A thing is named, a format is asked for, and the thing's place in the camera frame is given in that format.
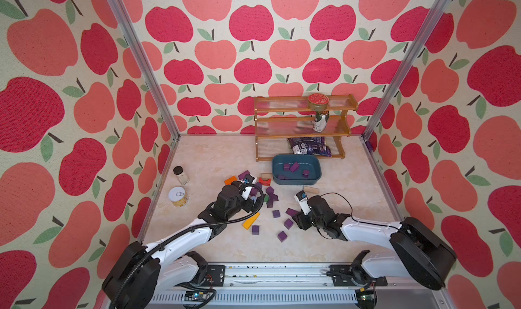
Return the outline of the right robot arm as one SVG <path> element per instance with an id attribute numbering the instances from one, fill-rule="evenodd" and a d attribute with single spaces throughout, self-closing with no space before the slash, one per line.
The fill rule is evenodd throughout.
<path id="1" fill-rule="evenodd" d="M 292 218 L 301 230 L 314 227 L 329 239 L 360 241 L 387 249 L 384 254 L 361 251 L 338 277 L 366 287 L 377 279 L 411 277 L 423 287 L 438 291 L 457 260 L 455 251 L 425 224 L 413 217 L 401 222 L 372 222 L 352 214 L 335 213 L 321 196 L 295 195 L 301 210 Z"/>

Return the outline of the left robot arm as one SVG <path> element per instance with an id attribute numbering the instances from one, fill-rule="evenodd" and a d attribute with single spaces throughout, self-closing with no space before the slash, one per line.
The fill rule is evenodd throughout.
<path id="1" fill-rule="evenodd" d="M 128 245 L 103 282 L 110 308 L 145 308 L 153 296 L 182 287 L 196 296 L 195 308 L 206 306 L 217 292 L 203 288 L 211 280 L 207 261 L 195 248 L 217 237 L 229 225 L 246 221 L 264 204 L 259 184 L 235 181 L 219 192 L 198 218 L 164 240 Z"/>

